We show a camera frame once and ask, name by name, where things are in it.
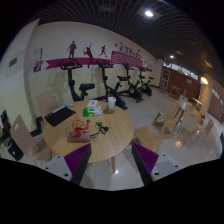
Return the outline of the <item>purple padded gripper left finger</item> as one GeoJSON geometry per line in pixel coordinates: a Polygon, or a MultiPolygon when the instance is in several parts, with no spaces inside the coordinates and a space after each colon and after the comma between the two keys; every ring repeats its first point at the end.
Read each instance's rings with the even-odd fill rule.
{"type": "Polygon", "coordinates": [[[66,156],[55,156],[44,166],[44,170],[79,185],[91,153],[91,145],[84,145],[66,156]]]}

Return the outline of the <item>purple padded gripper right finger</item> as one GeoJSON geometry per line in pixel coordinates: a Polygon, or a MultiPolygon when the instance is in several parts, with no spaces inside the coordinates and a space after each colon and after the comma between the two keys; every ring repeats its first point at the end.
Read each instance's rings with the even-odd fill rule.
{"type": "Polygon", "coordinates": [[[137,143],[132,144],[132,154],[144,185],[182,169],[168,154],[157,154],[137,143]]]}

